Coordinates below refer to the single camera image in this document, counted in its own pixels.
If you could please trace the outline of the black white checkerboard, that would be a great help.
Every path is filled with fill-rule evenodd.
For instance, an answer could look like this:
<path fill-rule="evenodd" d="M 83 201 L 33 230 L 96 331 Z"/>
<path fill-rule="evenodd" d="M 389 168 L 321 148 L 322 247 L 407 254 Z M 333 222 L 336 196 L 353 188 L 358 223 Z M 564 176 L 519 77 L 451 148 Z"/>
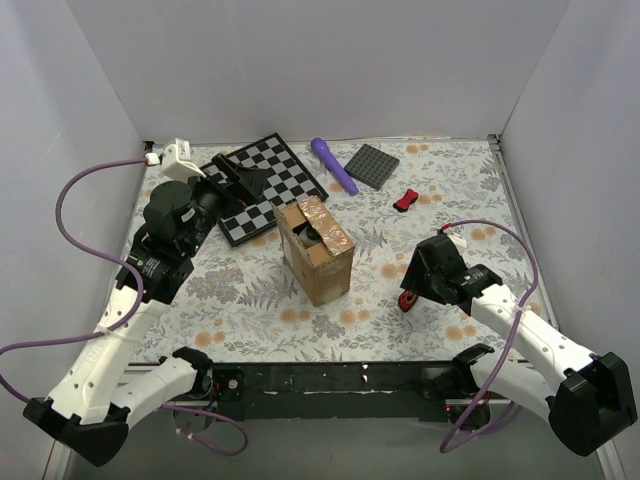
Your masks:
<path fill-rule="evenodd" d="M 321 201 L 329 197 L 278 133 L 239 148 L 226 158 L 238 166 L 268 173 L 260 202 L 245 207 L 234 216 L 218 220 L 218 226 L 231 247 L 238 247 L 277 226 L 271 203 L 283 208 L 309 196 L 316 196 Z"/>

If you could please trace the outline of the red black utility knife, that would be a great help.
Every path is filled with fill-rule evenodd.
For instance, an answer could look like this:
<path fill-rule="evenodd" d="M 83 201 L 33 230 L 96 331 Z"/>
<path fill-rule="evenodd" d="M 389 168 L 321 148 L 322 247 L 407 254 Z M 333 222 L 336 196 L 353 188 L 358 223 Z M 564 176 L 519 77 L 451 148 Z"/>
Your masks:
<path fill-rule="evenodd" d="M 405 290 L 398 298 L 398 307 L 402 312 L 407 313 L 413 308 L 418 298 L 416 293 Z"/>

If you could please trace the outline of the dark grey studded plate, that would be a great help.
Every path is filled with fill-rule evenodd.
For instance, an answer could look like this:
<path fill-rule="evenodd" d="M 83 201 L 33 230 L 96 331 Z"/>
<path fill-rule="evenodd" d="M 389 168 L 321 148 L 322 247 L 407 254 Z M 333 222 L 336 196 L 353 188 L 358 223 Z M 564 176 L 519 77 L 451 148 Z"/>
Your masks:
<path fill-rule="evenodd" d="M 355 180 L 381 190 L 400 161 L 371 145 L 364 144 L 354 154 L 344 169 Z"/>

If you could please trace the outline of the red black knife cap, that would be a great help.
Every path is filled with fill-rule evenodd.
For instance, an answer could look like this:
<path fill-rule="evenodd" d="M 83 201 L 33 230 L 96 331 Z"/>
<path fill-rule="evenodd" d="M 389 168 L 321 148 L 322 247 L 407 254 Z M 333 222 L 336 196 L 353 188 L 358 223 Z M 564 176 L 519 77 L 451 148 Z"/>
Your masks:
<path fill-rule="evenodd" d="M 413 189 L 407 189 L 405 194 L 393 204 L 393 208 L 400 213 L 405 213 L 418 200 L 418 198 L 418 192 Z"/>

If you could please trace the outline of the brown taped cardboard box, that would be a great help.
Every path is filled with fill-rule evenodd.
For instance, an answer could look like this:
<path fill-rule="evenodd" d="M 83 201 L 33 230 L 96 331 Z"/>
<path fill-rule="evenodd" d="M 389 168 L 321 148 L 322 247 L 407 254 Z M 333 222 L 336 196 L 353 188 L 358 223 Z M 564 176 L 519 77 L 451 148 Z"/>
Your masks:
<path fill-rule="evenodd" d="M 350 289 L 355 244 L 317 196 L 273 206 L 284 263 L 311 303 L 332 302 Z"/>

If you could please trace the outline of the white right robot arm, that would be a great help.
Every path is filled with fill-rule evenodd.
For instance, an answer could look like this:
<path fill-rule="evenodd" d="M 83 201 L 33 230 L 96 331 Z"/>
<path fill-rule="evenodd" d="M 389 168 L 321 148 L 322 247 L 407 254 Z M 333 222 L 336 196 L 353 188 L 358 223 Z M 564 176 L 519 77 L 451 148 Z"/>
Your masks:
<path fill-rule="evenodd" d="M 502 279 L 486 266 L 469 267 L 465 242 L 439 233 L 414 249 L 398 304 L 415 301 L 460 308 L 505 341 L 456 355 L 448 369 L 426 379 L 431 394 L 475 397 L 494 393 L 545 419 L 561 443 L 587 456 L 638 419 L 627 364 L 575 343 L 536 313 L 519 306 Z"/>

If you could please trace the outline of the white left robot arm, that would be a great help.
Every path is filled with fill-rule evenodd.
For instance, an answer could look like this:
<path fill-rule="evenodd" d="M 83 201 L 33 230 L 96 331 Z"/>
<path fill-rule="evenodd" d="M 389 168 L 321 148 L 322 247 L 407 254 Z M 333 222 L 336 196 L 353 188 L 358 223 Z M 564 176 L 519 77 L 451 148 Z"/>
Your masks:
<path fill-rule="evenodd" d="M 200 400 L 218 386 L 213 361 L 189 347 L 133 382 L 120 383 L 137 345 L 171 305 L 218 220 L 258 200 L 254 183 L 262 170 L 233 168 L 223 155 L 213 161 L 226 180 L 204 173 L 175 145 L 162 155 L 147 154 L 147 164 L 161 166 L 168 179 L 151 193 L 103 316 L 65 377 L 23 410 L 27 420 L 95 466 L 108 463 L 129 431 L 165 402 L 182 395 Z"/>

